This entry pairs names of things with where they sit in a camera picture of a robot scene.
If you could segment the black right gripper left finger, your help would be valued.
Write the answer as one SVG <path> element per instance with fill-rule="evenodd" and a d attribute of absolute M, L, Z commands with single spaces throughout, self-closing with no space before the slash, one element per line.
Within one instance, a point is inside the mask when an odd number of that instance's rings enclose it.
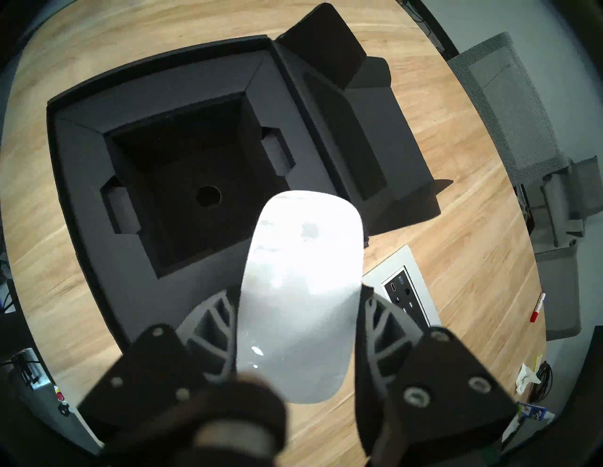
<path fill-rule="evenodd" d="M 236 374 L 236 310 L 219 292 L 147 328 L 78 407 L 104 444 L 100 466 L 277 466 L 287 410 Z"/>

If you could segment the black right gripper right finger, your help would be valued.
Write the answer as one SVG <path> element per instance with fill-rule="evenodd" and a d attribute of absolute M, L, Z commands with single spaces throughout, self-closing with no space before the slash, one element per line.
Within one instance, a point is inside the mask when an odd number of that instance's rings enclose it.
<path fill-rule="evenodd" d="M 457 336 L 419 329 L 362 286 L 354 410 L 365 466 L 432 466 L 494 444 L 517 413 L 507 391 Z"/>

